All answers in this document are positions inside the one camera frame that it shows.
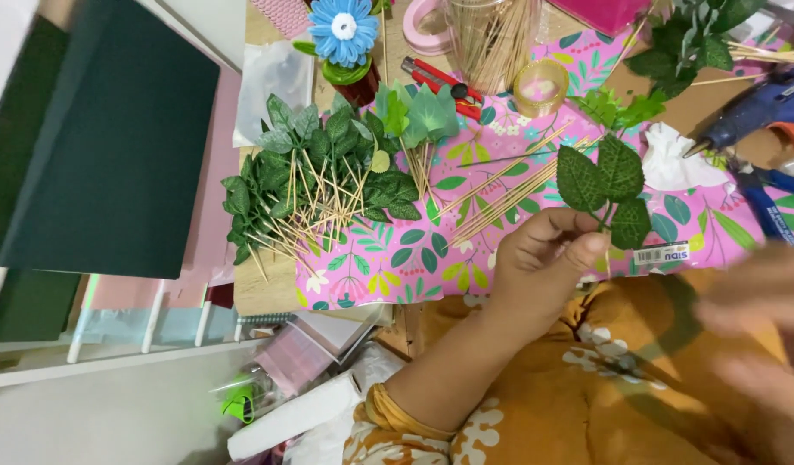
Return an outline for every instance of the pliers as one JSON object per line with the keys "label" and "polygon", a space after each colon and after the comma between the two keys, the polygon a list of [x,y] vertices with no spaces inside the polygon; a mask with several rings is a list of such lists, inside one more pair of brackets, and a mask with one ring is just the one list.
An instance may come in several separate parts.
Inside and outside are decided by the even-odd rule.
{"label": "pliers", "polygon": [[773,199],[764,190],[765,185],[770,185],[794,194],[794,176],[778,170],[757,168],[752,163],[735,155],[728,155],[727,167],[736,180],[739,193],[754,211],[765,238],[785,241],[794,247],[793,231],[787,227],[779,208],[775,206]]}

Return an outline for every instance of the forearm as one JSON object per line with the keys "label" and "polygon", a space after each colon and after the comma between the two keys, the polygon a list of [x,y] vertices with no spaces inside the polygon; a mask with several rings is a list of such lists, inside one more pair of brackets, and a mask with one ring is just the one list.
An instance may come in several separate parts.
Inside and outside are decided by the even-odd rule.
{"label": "forearm", "polygon": [[454,431],[522,346],[509,340],[485,313],[472,313],[395,373],[385,388],[394,403],[420,423]]}

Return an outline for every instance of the wooden table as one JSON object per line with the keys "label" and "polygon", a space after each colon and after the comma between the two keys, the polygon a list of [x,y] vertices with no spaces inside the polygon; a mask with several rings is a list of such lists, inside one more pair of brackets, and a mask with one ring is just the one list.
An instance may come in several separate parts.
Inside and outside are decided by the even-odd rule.
{"label": "wooden table", "polygon": [[[250,2],[246,2],[246,4],[246,44],[264,45],[285,39],[256,7],[251,5]],[[395,78],[403,84],[414,82],[411,76],[400,69],[400,63],[402,63],[404,57],[417,55],[409,48],[403,38],[403,16],[409,4],[409,0],[400,0],[393,6],[391,13],[386,13],[385,34],[382,34],[381,29],[381,37],[377,40],[372,50],[377,68],[381,70],[381,78],[389,83],[393,82]],[[586,29],[584,25],[566,13],[557,10],[549,3],[543,3],[543,14],[548,19],[547,42]],[[419,26],[421,32],[428,34],[439,33],[444,28],[445,22],[442,14],[437,12],[430,13],[424,17]],[[385,59],[383,55],[383,36],[385,36],[385,45],[388,53]],[[444,56],[423,57],[423,59],[443,71],[451,71],[453,69],[451,53]],[[322,73],[319,71],[320,67],[316,66],[315,68],[313,100],[317,103],[320,110],[326,110],[331,107],[334,89],[323,78]],[[243,147],[240,150],[240,165],[245,160],[246,155],[254,150],[256,150],[256,147]],[[262,278],[253,260],[246,260],[236,268],[234,303],[237,305],[239,314],[278,313],[301,308],[302,305],[297,300],[294,262],[284,257],[274,258],[274,254],[267,251],[263,251],[260,257],[268,274],[269,282],[265,282]]]}

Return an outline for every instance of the blue glue gun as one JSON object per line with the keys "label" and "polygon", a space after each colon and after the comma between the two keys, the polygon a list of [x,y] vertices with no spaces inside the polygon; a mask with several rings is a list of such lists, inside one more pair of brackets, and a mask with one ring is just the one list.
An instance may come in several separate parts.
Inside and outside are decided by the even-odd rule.
{"label": "blue glue gun", "polygon": [[733,146],[762,127],[781,129],[794,145],[794,66],[771,73],[733,100],[684,157]]}

